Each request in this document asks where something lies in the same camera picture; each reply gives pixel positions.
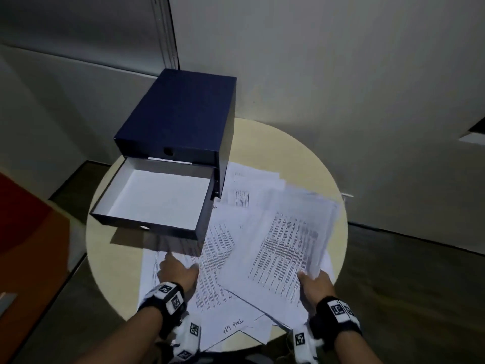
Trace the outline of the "person's left hand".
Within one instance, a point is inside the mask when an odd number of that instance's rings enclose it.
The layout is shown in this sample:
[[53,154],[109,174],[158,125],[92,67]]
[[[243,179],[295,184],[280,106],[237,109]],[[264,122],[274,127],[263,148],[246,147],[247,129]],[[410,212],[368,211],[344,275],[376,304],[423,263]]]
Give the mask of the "person's left hand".
[[171,252],[167,252],[160,263],[157,277],[159,282],[178,283],[183,288],[187,300],[190,300],[196,291],[189,292],[189,267],[185,267]]

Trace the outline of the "pile of scattered documents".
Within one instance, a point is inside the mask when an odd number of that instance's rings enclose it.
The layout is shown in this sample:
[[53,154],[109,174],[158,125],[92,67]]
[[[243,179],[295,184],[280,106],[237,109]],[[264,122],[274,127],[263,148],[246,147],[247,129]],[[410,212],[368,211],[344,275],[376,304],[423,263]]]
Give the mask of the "pile of scattered documents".
[[[210,220],[215,218],[220,218],[220,219],[227,218],[232,222],[234,227],[238,227],[238,231],[234,231],[234,236],[236,238],[236,242],[235,242],[235,246],[236,246],[237,237],[239,236],[243,228],[244,209],[249,206],[250,196],[258,197],[259,192],[263,190],[268,190],[268,189],[283,190],[286,188],[293,188],[293,187],[298,188],[298,187],[292,186],[290,184],[286,184],[284,180],[276,178],[276,173],[255,170],[235,163],[231,163],[230,165],[233,167],[233,169],[231,170],[233,177],[229,179],[228,187],[224,190],[222,199],[220,201],[215,202]],[[148,248],[145,245],[146,235],[150,237],[155,234],[145,233],[145,235],[143,236],[144,247]],[[327,251],[325,251],[325,254],[324,254],[321,270],[330,274],[331,281],[334,280],[332,264]],[[237,296],[235,296],[233,293],[231,294],[233,296],[232,302],[234,301],[245,302],[240,298],[238,298]],[[197,317],[200,317],[201,315],[201,313],[197,313],[197,312],[195,313],[189,312],[189,314],[195,315]],[[274,319],[272,319],[272,321],[273,321],[273,325],[278,324],[280,326],[287,328],[286,326],[279,324]]]

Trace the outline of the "grey wall rail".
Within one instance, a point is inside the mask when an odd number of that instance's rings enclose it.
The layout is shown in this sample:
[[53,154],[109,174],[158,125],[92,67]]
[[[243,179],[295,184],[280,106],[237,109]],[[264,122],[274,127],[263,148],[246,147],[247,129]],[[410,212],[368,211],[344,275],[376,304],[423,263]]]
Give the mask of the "grey wall rail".
[[165,68],[180,69],[169,0],[150,0]]

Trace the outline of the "handwritten note paper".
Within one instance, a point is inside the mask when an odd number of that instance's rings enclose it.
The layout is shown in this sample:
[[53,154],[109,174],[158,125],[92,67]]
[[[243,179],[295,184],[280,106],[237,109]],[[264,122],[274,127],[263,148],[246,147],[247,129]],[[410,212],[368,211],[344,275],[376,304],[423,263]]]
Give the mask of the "handwritten note paper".
[[234,301],[201,315],[200,351],[210,349],[241,330],[263,344],[270,338],[273,320],[245,302]]

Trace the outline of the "person's left forearm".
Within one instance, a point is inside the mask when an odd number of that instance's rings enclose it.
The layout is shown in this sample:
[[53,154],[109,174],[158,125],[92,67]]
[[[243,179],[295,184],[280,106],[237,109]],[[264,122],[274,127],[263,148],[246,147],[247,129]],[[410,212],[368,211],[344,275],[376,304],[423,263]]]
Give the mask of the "person's left forearm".
[[140,364],[162,324],[161,312],[155,307],[145,307],[74,364]]

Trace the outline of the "orange panel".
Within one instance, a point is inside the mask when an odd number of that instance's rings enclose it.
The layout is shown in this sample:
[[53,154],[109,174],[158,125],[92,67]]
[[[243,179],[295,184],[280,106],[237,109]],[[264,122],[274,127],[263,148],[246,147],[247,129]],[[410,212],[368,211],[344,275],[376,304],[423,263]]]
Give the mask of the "orange panel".
[[68,276],[70,221],[0,173],[0,364],[7,364]]

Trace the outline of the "printed table paper sheet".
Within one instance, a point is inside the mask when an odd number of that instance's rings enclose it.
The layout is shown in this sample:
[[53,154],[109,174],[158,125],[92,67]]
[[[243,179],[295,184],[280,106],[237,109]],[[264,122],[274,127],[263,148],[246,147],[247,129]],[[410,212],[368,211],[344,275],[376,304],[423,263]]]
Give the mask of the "printed table paper sheet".
[[143,250],[142,255],[138,304],[141,304],[150,290],[160,284],[160,263],[165,259],[167,252],[171,252],[185,267],[191,267],[193,264],[199,266],[196,290],[188,303],[190,313],[213,311],[232,302],[232,294],[220,287],[217,275],[235,247],[234,231],[238,231],[238,227],[234,227],[230,220],[215,218],[210,221],[203,242],[146,235],[145,245],[148,248]]

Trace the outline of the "dark blue open drawer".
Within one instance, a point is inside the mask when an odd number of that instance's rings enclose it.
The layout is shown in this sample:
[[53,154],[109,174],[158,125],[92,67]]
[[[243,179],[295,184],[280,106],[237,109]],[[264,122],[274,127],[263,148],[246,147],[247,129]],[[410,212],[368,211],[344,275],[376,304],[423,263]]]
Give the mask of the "dark blue open drawer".
[[90,214],[105,226],[203,242],[214,190],[213,167],[127,157]]

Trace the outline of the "printed paper stack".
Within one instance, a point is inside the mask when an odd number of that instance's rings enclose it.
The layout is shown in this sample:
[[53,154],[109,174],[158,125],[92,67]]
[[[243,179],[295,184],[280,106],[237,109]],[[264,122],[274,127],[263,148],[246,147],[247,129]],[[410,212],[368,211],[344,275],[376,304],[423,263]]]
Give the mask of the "printed paper stack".
[[340,213],[340,202],[301,188],[250,196],[218,284],[287,328],[303,324],[308,312],[297,274],[319,275]]

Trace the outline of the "dark blue drawer box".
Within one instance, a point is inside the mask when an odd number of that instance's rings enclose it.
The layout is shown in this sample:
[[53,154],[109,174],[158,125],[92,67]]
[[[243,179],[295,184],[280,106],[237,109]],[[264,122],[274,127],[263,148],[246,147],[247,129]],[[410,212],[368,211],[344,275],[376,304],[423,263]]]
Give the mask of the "dark blue drawer box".
[[213,168],[220,198],[234,135],[237,78],[165,68],[114,136],[121,154]]

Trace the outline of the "person's right forearm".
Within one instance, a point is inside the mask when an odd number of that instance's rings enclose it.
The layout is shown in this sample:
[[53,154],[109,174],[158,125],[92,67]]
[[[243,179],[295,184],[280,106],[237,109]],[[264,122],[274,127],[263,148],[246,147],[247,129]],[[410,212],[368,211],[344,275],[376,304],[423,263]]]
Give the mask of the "person's right forearm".
[[334,342],[339,364],[383,364],[358,332],[340,332]]

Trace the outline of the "person's right hand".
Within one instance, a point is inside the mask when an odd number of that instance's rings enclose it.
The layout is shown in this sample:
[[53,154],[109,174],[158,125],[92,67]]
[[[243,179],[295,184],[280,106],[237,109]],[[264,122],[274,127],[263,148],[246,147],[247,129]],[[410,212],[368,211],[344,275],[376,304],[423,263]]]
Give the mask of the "person's right hand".
[[303,290],[300,286],[300,295],[302,305],[310,314],[315,312],[317,304],[324,298],[337,297],[329,275],[323,270],[320,270],[318,276],[312,279],[312,287],[309,290]]

